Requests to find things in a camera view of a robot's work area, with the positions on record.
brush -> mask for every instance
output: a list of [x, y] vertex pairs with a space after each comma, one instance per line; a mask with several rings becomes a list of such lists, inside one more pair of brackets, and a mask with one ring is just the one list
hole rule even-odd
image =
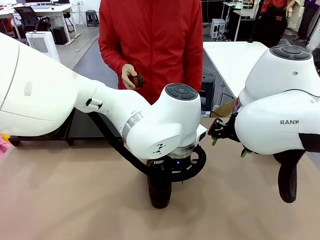
[[144, 77], [138, 73], [136, 76], [129, 76], [129, 80], [134, 84], [135, 88], [143, 88], [145, 86]]

red clothing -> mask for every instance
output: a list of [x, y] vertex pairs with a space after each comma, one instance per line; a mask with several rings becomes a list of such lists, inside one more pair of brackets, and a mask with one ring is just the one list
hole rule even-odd
[[265, 13], [269, 4], [275, 6], [276, 8], [284, 8], [287, 6], [287, 0], [265, 0], [262, 8], [261, 13]]
[[200, 91], [203, 69], [201, 0], [101, 0], [99, 47], [119, 79], [124, 64], [144, 77], [137, 90], [153, 104], [170, 83]]

jacket sleeve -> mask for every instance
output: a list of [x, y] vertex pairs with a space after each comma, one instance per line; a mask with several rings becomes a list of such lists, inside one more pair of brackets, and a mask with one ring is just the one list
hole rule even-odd
[[183, 53], [184, 83], [200, 91], [204, 61], [201, 0], [194, 0]]
[[128, 62], [121, 56], [121, 45], [114, 29], [108, 0], [101, 0], [99, 48], [103, 61], [121, 76], [121, 69]]

keyboard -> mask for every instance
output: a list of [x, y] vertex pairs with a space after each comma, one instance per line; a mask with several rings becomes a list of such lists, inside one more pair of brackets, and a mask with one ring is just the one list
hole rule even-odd
[[32, 9], [49, 9], [49, 6], [31, 6]]

black logo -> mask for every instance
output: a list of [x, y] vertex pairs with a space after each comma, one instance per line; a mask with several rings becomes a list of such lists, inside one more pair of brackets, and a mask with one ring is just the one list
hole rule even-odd
[[158, 154], [158, 153], [161, 154], [160, 149], [162, 149], [162, 148], [165, 147], [165, 146], [167, 146], [167, 145], [163, 145], [162, 143], [158, 144], [158, 145], [157, 145], [157, 147], [159, 147], [159, 148], [158, 148], [158, 151], [154, 151], [153, 153], [154, 153], [154, 154]]
[[280, 125], [299, 124], [299, 120], [280, 120]]

